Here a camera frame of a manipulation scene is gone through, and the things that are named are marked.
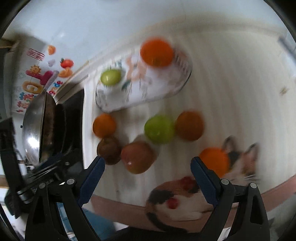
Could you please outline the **large orange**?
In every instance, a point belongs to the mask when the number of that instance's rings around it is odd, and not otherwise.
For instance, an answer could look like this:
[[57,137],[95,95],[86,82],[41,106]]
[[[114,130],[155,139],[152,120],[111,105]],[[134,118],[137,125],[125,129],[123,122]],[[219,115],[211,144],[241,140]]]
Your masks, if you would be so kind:
[[152,38],[143,42],[140,47],[140,56],[148,66],[162,68],[172,63],[175,53],[168,41]]

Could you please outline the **floral oval plate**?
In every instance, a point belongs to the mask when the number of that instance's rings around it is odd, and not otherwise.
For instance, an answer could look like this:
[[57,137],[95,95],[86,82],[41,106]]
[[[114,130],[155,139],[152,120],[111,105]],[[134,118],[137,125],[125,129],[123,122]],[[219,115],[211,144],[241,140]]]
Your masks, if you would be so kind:
[[[95,102],[101,111],[111,113],[172,97],[186,85],[192,69],[190,56],[181,48],[175,48],[172,63],[164,68],[146,65],[138,51],[117,56],[97,69]],[[100,80],[109,70],[121,73],[121,79],[115,85],[107,86]]]

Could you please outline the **dark red apple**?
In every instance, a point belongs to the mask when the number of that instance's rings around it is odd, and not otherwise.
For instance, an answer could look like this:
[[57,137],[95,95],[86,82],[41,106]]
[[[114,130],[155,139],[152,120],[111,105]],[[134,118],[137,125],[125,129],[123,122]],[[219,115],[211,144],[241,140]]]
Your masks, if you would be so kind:
[[113,136],[102,138],[97,146],[97,155],[102,157],[107,165],[115,165],[120,160],[122,146]]

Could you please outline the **steel wok with lid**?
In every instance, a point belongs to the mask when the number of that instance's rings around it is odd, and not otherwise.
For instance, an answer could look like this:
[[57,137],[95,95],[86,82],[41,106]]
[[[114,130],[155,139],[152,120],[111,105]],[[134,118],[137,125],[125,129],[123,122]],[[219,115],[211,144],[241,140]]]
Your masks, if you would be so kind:
[[27,159],[37,166],[52,155],[56,102],[43,90],[29,104],[23,118],[23,147]]

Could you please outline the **small orange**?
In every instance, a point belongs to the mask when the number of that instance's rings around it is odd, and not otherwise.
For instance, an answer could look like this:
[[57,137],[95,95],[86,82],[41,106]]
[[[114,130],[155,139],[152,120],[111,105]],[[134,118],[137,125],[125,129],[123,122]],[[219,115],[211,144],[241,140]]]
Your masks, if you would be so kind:
[[210,170],[213,170],[219,178],[223,178],[230,169],[230,159],[221,148],[206,148],[199,154],[199,158]]
[[107,113],[103,113],[93,121],[93,133],[99,138],[105,138],[113,135],[116,131],[117,124],[115,119]]

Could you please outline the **dark brownish orange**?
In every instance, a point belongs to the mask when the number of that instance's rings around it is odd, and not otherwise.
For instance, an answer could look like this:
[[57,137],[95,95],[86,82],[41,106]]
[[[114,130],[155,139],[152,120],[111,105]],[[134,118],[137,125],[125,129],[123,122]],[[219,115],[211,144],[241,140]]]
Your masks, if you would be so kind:
[[205,124],[198,111],[183,111],[175,121],[175,132],[179,138],[193,142],[204,133]]

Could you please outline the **green apple front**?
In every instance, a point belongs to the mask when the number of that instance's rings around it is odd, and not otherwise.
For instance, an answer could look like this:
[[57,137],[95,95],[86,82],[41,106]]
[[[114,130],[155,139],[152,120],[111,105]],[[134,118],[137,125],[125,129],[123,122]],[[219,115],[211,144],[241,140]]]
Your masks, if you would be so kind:
[[101,74],[100,81],[105,86],[114,86],[121,80],[121,71],[118,69],[109,69]]

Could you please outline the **green apple back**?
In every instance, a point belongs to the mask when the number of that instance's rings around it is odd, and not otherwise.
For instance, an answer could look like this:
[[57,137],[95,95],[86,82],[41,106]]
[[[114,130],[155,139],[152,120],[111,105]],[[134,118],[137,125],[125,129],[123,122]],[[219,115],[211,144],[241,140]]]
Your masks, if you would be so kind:
[[154,144],[169,143],[175,136],[174,122],[165,115],[155,115],[145,123],[144,134]]

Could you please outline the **striped cat table mat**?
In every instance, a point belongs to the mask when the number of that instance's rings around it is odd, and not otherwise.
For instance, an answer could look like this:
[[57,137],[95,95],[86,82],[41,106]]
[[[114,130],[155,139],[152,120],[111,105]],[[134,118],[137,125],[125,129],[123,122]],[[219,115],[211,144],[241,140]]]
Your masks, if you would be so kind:
[[196,142],[179,138],[158,147],[158,159],[143,174],[119,163],[108,166],[91,204],[96,214],[126,225],[154,230],[144,206],[160,184],[190,174],[190,161],[204,148],[220,147],[233,136],[240,161],[257,159],[255,176],[264,205],[272,210],[295,193],[295,57],[284,43],[287,32],[257,22],[191,19],[183,25],[145,29],[98,54],[87,65],[83,123],[84,160],[96,155],[98,139],[91,126],[99,114],[95,87],[100,70],[140,42],[162,35],[191,57],[193,71],[173,97],[115,112],[117,134],[126,143],[144,136],[145,122],[155,114],[176,118],[184,110],[203,115],[205,133]]

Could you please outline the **green apple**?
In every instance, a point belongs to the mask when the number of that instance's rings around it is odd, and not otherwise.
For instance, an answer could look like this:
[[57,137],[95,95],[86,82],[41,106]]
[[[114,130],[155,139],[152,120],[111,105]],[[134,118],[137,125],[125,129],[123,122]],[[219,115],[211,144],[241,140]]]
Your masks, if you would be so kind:
[[121,80],[121,71],[118,69],[109,69],[101,74],[100,81],[105,86],[114,86]]
[[145,123],[144,134],[154,144],[169,143],[175,136],[174,122],[165,115],[155,115]]

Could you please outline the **colourful wall sticker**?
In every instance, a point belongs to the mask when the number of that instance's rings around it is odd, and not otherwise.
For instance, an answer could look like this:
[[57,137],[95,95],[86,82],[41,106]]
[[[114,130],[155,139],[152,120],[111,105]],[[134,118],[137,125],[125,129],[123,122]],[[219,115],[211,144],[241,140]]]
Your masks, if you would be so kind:
[[18,63],[11,111],[20,114],[43,90],[55,96],[74,71],[74,60],[54,45],[25,46]]

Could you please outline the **black induction cooktop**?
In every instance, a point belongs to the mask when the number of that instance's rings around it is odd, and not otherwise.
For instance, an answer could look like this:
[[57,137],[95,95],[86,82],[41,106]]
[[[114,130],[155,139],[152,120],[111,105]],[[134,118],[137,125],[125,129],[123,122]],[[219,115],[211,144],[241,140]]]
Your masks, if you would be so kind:
[[56,105],[57,149],[70,166],[83,169],[82,118],[84,90],[80,90],[65,102]]

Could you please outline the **cherry tomato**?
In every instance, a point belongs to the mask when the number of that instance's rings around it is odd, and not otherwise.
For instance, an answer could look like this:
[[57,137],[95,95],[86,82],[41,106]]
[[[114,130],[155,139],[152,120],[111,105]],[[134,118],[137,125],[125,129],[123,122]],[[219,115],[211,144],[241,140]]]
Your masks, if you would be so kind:
[[183,190],[189,193],[197,193],[199,190],[199,186],[192,177],[186,176],[180,180],[180,185]]
[[179,201],[175,197],[171,197],[166,201],[166,206],[168,209],[172,209],[172,210],[177,209],[178,205],[179,205]]

